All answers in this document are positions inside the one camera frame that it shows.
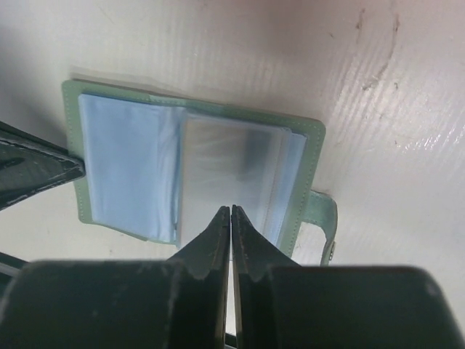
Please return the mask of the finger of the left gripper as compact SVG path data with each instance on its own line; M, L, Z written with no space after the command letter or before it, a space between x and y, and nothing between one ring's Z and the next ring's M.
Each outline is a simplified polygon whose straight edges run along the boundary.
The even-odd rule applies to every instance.
M66 149L1 123L1 209L83 176Z

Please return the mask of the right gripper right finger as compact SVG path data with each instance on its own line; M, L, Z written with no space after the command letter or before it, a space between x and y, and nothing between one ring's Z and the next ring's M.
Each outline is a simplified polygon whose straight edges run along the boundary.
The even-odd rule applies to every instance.
M442 290L408 266L304 267L239 206L231 237L239 348L462 348Z

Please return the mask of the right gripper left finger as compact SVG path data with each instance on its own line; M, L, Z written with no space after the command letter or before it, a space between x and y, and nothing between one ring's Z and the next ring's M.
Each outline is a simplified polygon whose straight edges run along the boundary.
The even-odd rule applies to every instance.
M167 260L42 260L1 299L3 348L223 348L230 210Z

